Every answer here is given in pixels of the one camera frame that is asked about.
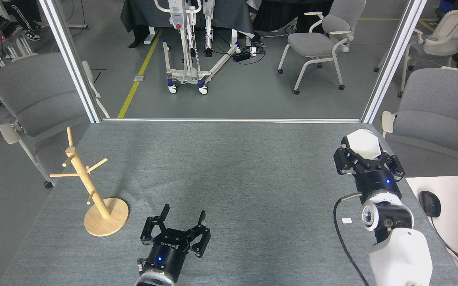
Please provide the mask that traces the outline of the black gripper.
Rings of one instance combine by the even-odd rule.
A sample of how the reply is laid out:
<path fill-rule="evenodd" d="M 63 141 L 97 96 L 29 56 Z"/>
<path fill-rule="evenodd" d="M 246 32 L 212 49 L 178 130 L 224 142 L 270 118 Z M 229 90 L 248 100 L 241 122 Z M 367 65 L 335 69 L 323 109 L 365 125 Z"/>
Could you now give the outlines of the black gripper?
<path fill-rule="evenodd" d="M 362 194 L 360 198 L 362 204 L 380 193 L 392 193 L 399 199 L 402 198 L 397 182 L 405 177 L 405 171 L 398 156 L 391 155 L 380 148 L 374 170 L 364 172 L 364 163 L 361 163 L 363 157 L 350 147 L 348 136 L 344 136 L 341 147 L 333 154 L 333 159 L 338 174 L 353 174 L 356 188 Z"/>
<path fill-rule="evenodd" d="M 139 276 L 139 284 L 175 284 L 178 281 L 180 271 L 183 267 L 188 250 L 193 251 L 198 258 L 201 258 L 209 243 L 211 232 L 205 225 L 205 210 L 201 211 L 197 226 L 186 231 L 185 238 L 172 238 L 164 221 L 170 210 L 169 203 L 166 203 L 159 216 L 149 216 L 142 229 L 140 240 L 143 245 L 149 245 L 153 241 L 153 247 L 144 264 L 141 267 L 142 274 Z M 155 226 L 159 226 L 162 235 L 155 239 L 151 232 Z M 198 243 L 191 244 L 198 236 L 201 239 Z"/>

